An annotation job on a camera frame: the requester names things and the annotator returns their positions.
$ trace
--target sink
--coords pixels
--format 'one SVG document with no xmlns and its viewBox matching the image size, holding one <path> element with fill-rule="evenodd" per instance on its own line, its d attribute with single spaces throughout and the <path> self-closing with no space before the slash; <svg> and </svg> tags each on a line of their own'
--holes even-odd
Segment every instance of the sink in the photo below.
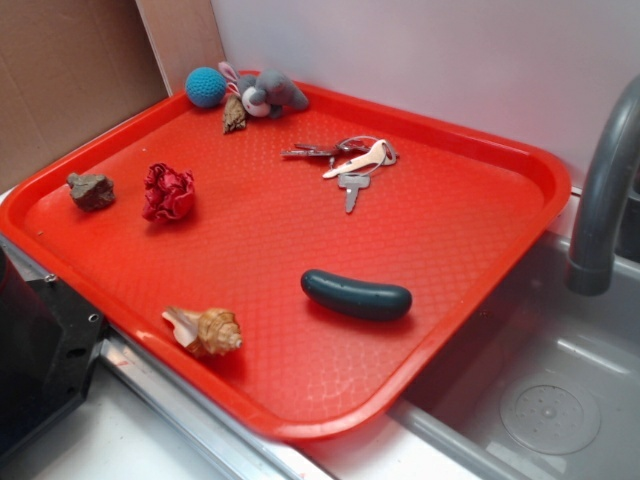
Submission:
<svg viewBox="0 0 640 480">
<path fill-rule="evenodd" d="M 568 246 L 546 233 L 391 412 L 481 478 L 640 475 L 640 265 L 583 297 Z"/>
</svg>

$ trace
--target white wall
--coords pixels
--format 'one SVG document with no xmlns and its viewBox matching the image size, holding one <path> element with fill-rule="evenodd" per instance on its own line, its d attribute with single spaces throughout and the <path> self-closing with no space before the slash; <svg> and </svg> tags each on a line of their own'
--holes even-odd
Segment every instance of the white wall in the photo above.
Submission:
<svg viewBox="0 0 640 480">
<path fill-rule="evenodd" d="M 227 59 L 544 148 L 581 185 L 638 0 L 212 0 Z"/>
</svg>

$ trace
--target dark green cucumber toy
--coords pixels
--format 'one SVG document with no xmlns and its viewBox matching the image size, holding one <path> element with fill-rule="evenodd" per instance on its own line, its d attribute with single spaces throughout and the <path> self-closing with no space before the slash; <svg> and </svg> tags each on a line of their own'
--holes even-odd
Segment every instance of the dark green cucumber toy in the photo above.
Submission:
<svg viewBox="0 0 640 480">
<path fill-rule="evenodd" d="M 363 282 L 323 270 L 307 270 L 300 283 L 320 305 L 366 320 L 395 320 L 411 308 L 411 292 L 398 285 Z"/>
</svg>

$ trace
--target plush toy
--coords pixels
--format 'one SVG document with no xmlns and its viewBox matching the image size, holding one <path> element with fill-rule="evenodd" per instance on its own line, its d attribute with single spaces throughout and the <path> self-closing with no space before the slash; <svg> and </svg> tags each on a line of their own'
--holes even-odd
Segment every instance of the plush toy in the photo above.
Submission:
<svg viewBox="0 0 640 480">
<path fill-rule="evenodd" d="M 220 62 L 218 70 L 227 79 L 229 87 L 242 99 L 247 112 L 255 117 L 282 116 L 283 106 L 304 110 L 309 100 L 302 91 L 283 73 L 267 69 L 255 75 L 240 75 L 227 62 Z"/>
<path fill-rule="evenodd" d="M 253 105 L 268 103 L 271 105 L 271 118 L 282 115 L 282 106 L 286 105 L 296 110 L 304 110 L 309 106 L 309 100 L 305 97 L 295 83 L 284 73 L 269 68 L 263 71 L 256 79 L 255 93 L 249 101 Z"/>
</svg>

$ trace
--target cardboard box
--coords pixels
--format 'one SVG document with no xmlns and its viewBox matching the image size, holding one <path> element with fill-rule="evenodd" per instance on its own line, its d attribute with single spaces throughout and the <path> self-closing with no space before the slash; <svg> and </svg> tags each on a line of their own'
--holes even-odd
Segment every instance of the cardboard box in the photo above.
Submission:
<svg viewBox="0 0 640 480">
<path fill-rule="evenodd" d="M 135 1 L 0 2 L 0 192 L 166 96 Z"/>
</svg>

